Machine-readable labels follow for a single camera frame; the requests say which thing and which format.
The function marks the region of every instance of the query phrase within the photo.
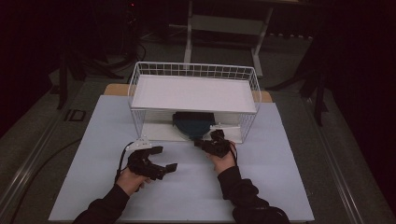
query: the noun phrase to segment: dark background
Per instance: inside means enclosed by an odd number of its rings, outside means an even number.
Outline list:
[[[187,21],[187,1],[144,2],[136,1],[142,12],[139,20],[164,35],[168,22]],[[2,136],[51,88],[48,74],[59,67],[63,36],[93,58],[122,52],[125,2],[7,0],[0,4]],[[213,3],[202,4],[198,10],[210,13],[207,9]],[[330,17],[323,8],[278,7],[268,31],[286,38],[314,36],[315,47],[308,50],[303,62],[308,68],[324,49],[337,49],[328,58],[332,63],[326,86],[396,213],[396,6],[391,0],[340,1],[336,5]],[[223,13],[233,13],[235,8],[230,7]]]

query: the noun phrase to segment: white wire basket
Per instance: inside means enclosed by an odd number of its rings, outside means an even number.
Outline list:
[[[172,115],[190,111],[214,113],[211,129],[243,143],[261,101],[256,72],[248,66],[139,62],[128,90],[136,131],[149,140],[186,141]]]

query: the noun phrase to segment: black sleeve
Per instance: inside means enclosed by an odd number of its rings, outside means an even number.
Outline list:
[[[284,224],[288,216],[279,208],[257,196],[259,190],[249,179],[242,179],[237,166],[223,171],[218,176],[223,198],[230,200],[235,209],[233,218],[238,224]]]
[[[118,185],[103,198],[93,201],[87,210],[78,215],[74,224],[114,223],[121,216],[129,196]]]

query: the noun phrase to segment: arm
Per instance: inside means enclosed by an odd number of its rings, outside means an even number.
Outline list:
[[[257,196],[259,190],[250,179],[242,179],[231,152],[223,158],[208,154],[206,156],[215,164],[223,199],[230,200],[235,206],[233,218],[236,223],[290,223],[281,209],[270,206],[267,201]]]
[[[149,182],[149,179],[125,169],[110,192],[103,199],[93,201],[88,209],[78,215],[73,223],[114,223],[121,216],[130,196],[140,186],[143,188],[145,181]]]

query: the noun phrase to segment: hand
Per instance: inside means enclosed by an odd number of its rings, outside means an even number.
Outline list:
[[[235,153],[235,143],[230,141],[230,147],[233,153]],[[230,167],[235,166],[235,160],[233,158],[233,153],[229,151],[223,158],[206,153],[206,156],[215,164],[214,170],[216,173],[221,174],[221,172],[227,170]]]
[[[126,194],[131,196],[137,189],[145,187],[145,182],[150,183],[151,180],[143,175],[136,175],[129,168],[123,170],[116,184],[119,185]]]

